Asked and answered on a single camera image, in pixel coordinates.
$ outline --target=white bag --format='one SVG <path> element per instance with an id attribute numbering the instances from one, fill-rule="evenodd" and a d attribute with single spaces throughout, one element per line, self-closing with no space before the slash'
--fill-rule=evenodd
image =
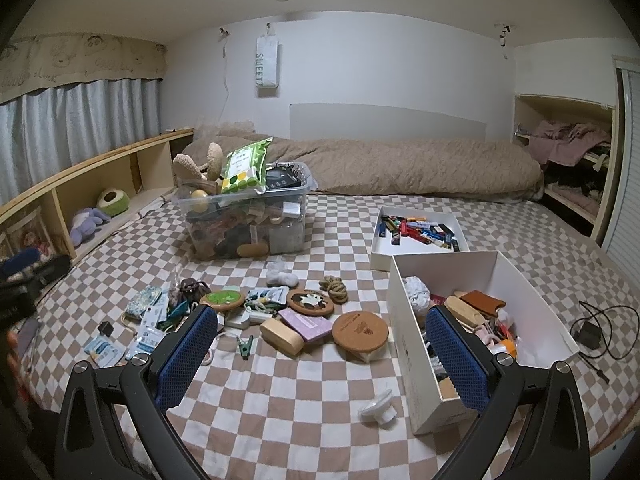
<path id="1" fill-rule="evenodd" d="M 258 88 L 278 86 L 278 37 L 260 36 L 255 51 L 255 85 Z"/>

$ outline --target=purple box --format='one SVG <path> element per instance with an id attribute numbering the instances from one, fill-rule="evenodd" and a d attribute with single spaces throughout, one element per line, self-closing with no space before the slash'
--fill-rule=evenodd
<path id="1" fill-rule="evenodd" d="M 304 316 L 292 308 L 285 308 L 279 313 L 282 320 L 293 330 L 298 332 L 305 342 L 309 343 L 320 339 L 331 332 L 332 323 L 322 316 Z"/>

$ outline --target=checkered bedsheet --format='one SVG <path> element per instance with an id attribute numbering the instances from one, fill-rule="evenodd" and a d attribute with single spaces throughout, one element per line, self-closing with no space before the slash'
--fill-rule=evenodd
<path id="1" fill-rule="evenodd" d="M 370 310 L 389 322 L 388 275 L 370 270 L 367 254 L 381 205 L 453 212 L 472 250 L 500 250 L 551 305 L 565 325 L 583 313 L 578 300 L 592 304 L 638 304 L 627 283 L 572 239 L 542 206 L 478 203 L 416 196 L 308 197 L 305 249 L 287 256 L 301 285 L 318 288 L 326 274 L 339 275 L 350 301 L 336 315 Z M 113 337 L 132 338 L 119 323 L 137 290 L 162 285 L 177 264 L 183 277 L 212 286 L 265 284 L 265 262 L 250 259 L 190 262 L 190 240 L 177 208 L 166 204 L 128 225 L 86 257 L 40 303 L 44 328 L 31 373 L 31 388 L 45 407 L 62 405 L 72 364 L 85 358 L 82 346 L 103 319 Z M 622 338 L 614 351 L 628 348 L 633 321 L 612 316 Z M 257 327 L 245 331 L 259 334 Z M 393 335 L 386 356 L 363 364 L 333 342 L 311 346 L 296 360 L 256 338 L 243 361 L 234 338 L 220 336 L 213 362 L 200 367 L 180 406 L 167 417 L 212 478 L 397 479 L 430 478 L 449 457 L 469 422 L 419 438 L 410 431 L 406 398 Z M 602 358 L 612 379 L 606 386 L 578 359 L 571 362 L 582 396 L 593 447 L 622 418 L 638 396 L 638 355 L 626 362 Z M 398 418 L 388 429 L 362 423 L 358 409 L 391 388 Z M 126 410 L 119 411 L 134 455 L 148 462 Z M 514 418 L 486 478 L 498 475 L 516 443 L 523 413 Z"/>

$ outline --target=blue gripper pad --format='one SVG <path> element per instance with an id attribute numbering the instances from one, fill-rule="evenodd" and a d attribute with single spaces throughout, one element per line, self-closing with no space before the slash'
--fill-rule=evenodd
<path id="1" fill-rule="evenodd" d="M 155 402 L 161 413 L 182 402 L 217 330 L 216 311 L 212 308 L 203 309 L 158 374 Z"/>
<path id="2" fill-rule="evenodd" d="M 489 403 L 484 370 L 436 308 L 428 311 L 424 329 L 462 403 L 472 410 L 482 412 Z"/>

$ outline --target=green package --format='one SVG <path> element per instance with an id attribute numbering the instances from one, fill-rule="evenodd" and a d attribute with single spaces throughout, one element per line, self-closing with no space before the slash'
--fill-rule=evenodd
<path id="1" fill-rule="evenodd" d="M 235 193 L 243 189 L 253 189 L 264 193 L 266 184 L 267 146 L 273 137 L 243 146 L 227 155 L 222 180 L 222 193 Z"/>

